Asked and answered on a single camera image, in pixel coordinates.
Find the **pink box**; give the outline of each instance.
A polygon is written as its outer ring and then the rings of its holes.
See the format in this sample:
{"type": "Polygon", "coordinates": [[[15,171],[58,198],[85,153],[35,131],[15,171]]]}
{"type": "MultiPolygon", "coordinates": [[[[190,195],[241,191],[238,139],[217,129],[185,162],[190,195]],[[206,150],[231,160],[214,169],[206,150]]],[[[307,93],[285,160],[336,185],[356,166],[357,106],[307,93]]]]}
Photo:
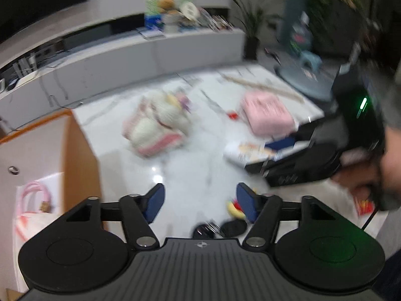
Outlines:
{"type": "Polygon", "coordinates": [[[247,92],[241,105],[255,135],[287,135],[294,130],[291,114],[274,94],[247,92]]]}

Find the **red object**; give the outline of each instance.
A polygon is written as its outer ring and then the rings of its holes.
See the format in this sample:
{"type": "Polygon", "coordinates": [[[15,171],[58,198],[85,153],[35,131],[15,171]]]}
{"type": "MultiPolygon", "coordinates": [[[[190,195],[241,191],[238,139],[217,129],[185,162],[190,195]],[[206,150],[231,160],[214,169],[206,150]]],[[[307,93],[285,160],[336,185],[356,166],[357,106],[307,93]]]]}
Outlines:
{"type": "Polygon", "coordinates": [[[238,120],[239,115],[236,112],[227,112],[228,117],[231,120],[238,120]]]}
{"type": "Polygon", "coordinates": [[[358,216],[370,214],[374,210],[374,203],[370,200],[358,200],[354,198],[354,203],[358,216]]]}
{"type": "Polygon", "coordinates": [[[241,208],[241,206],[239,205],[239,203],[238,203],[237,200],[234,200],[234,201],[233,201],[233,205],[234,205],[234,207],[235,207],[236,209],[238,209],[239,211],[242,211],[242,208],[241,208]]]}

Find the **wooden stick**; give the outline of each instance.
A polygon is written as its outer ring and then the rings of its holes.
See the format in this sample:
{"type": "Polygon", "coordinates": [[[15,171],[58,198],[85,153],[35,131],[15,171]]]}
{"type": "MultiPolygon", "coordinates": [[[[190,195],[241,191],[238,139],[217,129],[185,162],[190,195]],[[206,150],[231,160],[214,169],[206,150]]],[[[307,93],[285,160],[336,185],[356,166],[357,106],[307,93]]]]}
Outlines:
{"type": "Polygon", "coordinates": [[[248,87],[252,87],[252,88],[257,88],[257,89],[263,89],[263,90],[275,93],[277,95],[281,95],[281,96],[284,96],[284,97],[291,98],[291,99],[296,100],[296,101],[298,101],[298,102],[300,102],[302,104],[305,103],[304,98],[301,95],[296,94],[296,93],[292,93],[292,92],[289,92],[289,91],[284,91],[284,90],[281,90],[281,89],[278,89],[278,88],[274,88],[274,87],[268,87],[268,86],[266,86],[264,84],[261,84],[261,83],[253,83],[253,82],[245,80],[245,79],[235,78],[235,77],[227,76],[225,74],[222,74],[221,76],[225,80],[234,82],[236,84],[240,84],[240,85],[248,86],[248,87]]]}

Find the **metal pivot bolt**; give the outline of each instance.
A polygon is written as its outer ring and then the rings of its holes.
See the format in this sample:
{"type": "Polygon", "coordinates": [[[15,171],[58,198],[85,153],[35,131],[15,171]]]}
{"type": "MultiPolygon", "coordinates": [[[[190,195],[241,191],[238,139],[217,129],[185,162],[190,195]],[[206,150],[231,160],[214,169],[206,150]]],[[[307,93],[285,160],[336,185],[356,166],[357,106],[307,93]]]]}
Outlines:
{"type": "Polygon", "coordinates": [[[10,166],[10,167],[9,167],[9,172],[10,172],[12,175],[17,175],[17,174],[20,173],[20,170],[18,169],[18,167],[10,166]]]}
{"type": "Polygon", "coordinates": [[[136,243],[141,247],[151,247],[156,243],[156,239],[151,236],[141,236],[136,239],[136,243]]]}
{"type": "Polygon", "coordinates": [[[263,247],[266,244],[266,240],[259,236],[253,236],[247,239],[246,243],[248,246],[258,248],[258,247],[263,247]]]}

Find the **potted plant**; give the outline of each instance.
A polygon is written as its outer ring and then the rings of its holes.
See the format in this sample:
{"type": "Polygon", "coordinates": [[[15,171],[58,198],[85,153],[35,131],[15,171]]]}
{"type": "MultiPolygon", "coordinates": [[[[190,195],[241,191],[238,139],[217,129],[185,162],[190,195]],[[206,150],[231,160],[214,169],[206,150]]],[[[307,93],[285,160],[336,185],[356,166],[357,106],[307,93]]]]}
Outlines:
{"type": "MultiPolygon", "coordinates": [[[[360,16],[361,5],[358,0],[306,0],[306,2],[307,14],[310,19],[309,29],[314,38],[314,50],[319,53],[325,50],[324,46],[326,46],[326,49],[330,47],[330,50],[334,46],[338,46],[338,43],[334,42],[330,36],[335,26],[341,25],[335,23],[336,20],[332,18],[333,13],[351,14],[350,19],[354,19],[356,24],[362,20],[360,16]]],[[[352,33],[349,34],[355,36],[354,39],[356,39],[358,32],[356,31],[353,35],[352,33]]],[[[350,49],[354,39],[349,40],[350,49]]]]}
{"type": "Polygon", "coordinates": [[[263,9],[264,0],[258,0],[256,6],[248,0],[247,4],[244,4],[242,0],[232,0],[239,8],[241,12],[241,18],[237,18],[245,29],[245,48],[244,48],[244,59],[256,60],[257,49],[260,41],[258,35],[260,29],[264,24],[270,24],[274,20],[281,19],[278,14],[266,14],[263,9]]]}

